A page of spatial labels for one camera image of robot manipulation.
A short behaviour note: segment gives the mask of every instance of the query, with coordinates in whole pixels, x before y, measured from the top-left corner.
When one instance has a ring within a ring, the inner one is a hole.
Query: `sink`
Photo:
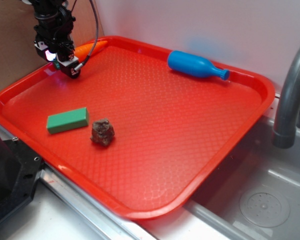
[[[233,239],[300,240],[300,130],[279,149],[272,126],[263,116],[186,206]]]

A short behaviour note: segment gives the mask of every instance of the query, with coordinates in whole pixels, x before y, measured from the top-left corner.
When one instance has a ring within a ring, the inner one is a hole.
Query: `stone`
[[[114,127],[107,118],[93,122],[91,140],[104,147],[109,146],[115,136]]]

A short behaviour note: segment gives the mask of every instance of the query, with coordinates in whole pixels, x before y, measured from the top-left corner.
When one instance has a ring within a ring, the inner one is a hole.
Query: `blue plastic bottle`
[[[198,78],[217,76],[222,80],[227,80],[230,75],[229,70],[222,70],[215,67],[208,59],[182,51],[173,51],[170,53],[168,57],[168,66],[172,70]]]

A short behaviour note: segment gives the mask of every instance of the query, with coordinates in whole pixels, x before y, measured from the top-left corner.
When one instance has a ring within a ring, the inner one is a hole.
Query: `brown cardboard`
[[[77,1],[72,14],[76,18],[72,38],[80,46],[95,36],[89,1]],[[20,0],[0,0],[0,90],[46,64],[34,47],[37,24],[31,5]],[[99,36],[102,35],[99,21]]]

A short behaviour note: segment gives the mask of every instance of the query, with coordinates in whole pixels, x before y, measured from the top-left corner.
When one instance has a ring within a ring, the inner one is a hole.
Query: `gray faucet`
[[[272,143],[282,149],[295,143],[296,126],[300,128],[300,49],[286,76],[272,131]]]

